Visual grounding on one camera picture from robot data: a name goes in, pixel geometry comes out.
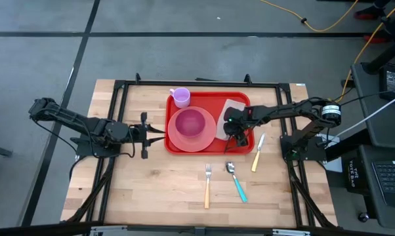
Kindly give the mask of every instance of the concrete floor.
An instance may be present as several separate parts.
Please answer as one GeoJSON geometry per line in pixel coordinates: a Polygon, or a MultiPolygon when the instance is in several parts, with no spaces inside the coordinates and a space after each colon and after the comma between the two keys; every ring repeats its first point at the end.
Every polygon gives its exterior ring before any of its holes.
{"type": "MultiPolygon", "coordinates": [[[[292,8],[317,28],[331,25],[350,6],[273,2],[292,8]]],[[[0,31],[84,31],[92,6],[93,0],[0,0],[0,31]]],[[[368,32],[377,24],[349,16],[333,31],[368,32]]],[[[294,16],[258,0],[101,0],[92,31],[309,32],[294,16]]],[[[80,42],[80,37],[0,37],[0,146],[14,152],[10,159],[0,157],[0,227],[20,223],[49,137],[28,119],[28,109],[34,98],[60,101],[80,42]]],[[[94,37],[88,40],[68,108],[86,115],[96,79],[132,79],[136,72],[143,79],[221,81],[242,81],[249,73],[254,81],[306,83],[310,96],[334,98],[363,45],[360,38],[94,37]]],[[[372,60],[387,46],[371,45],[361,61],[372,60]]],[[[351,92],[345,100],[355,97],[351,92]]],[[[355,102],[343,113],[342,125],[331,134],[362,118],[355,102]]],[[[77,136],[65,128],[60,135],[77,136]]],[[[33,224],[59,221],[73,157],[66,144],[57,143],[33,224]]],[[[363,199],[348,193],[340,176],[330,174],[329,183],[340,226],[395,235],[395,229],[375,220],[363,224],[356,219],[365,211],[363,199]]],[[[154,233],[129,232],[136,234],[154,233]]]]}

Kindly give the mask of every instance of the utensil handle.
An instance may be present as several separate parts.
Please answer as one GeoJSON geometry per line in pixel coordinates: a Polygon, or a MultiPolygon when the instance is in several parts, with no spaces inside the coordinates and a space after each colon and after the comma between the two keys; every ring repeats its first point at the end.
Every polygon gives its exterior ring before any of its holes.
{"type": "Polygon", "coordinates": [[[244,203],[246,203],[246,202],[247,202],[247,197],[246,197],[245,194],[244,194],[244,190],[241,188],[241,185],[239,184],[239,182],[238,182],[236,176],[233,175],[232,177],[234,177],[234,181],[235,181],[235,183],[236,183],[236,187],[237,187],[239,196],[241,197],[241,200],[242,200],[244,203]]]}
{"type": "Polygon", "coordinates": [[[206,179],[205,209],[209,209],[209,179],[206,179]]]}
{"type": "Polygon", "coordinates": [[[255,160],[253,161],[253,165],[251,166],[251,171],[256,172],[257,169],[257,163],[259,161],[259,155],[260,155],[260,151],[257,151],[255,160]]]}

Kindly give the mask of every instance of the purple cup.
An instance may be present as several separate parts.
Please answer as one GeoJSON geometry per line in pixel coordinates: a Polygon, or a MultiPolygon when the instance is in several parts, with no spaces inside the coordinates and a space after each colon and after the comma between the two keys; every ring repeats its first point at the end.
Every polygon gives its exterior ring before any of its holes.
{"type": "Polygon", "coordinates": [[[170,89],[170,95],[178,108],[186,108],[190,104],[190,91],[187,88],[170,89]]]}
{"type": "Polygon", "coordinates": [[[185,109],[176,118],[177,131],[187,137],[193,138],[202,133],[205,128],[205,118],[199,111],[185,109]]]}

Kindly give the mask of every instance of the pink plate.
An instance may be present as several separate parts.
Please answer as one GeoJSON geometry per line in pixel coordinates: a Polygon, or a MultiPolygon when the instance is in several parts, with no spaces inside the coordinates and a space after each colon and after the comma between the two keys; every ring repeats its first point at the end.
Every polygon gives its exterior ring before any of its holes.
{"type": "Polygon", "coordinates": [[[213,116],[203,108],[198,107],[187,107],[178,110],[171,117],[168,124],[168,136],[170,141],[176,146],[178,149],[187,152],[196,152],[205,149],[215,138],[215,134],[217,133],[217,124],[213,119],[213,116]],[[203,131],[193,138],[188,138],[181,135],[176,128],[176,119],[180,113],[187,109],[193,109],[200,112],[205,118],[205,128],[203,131]]]}

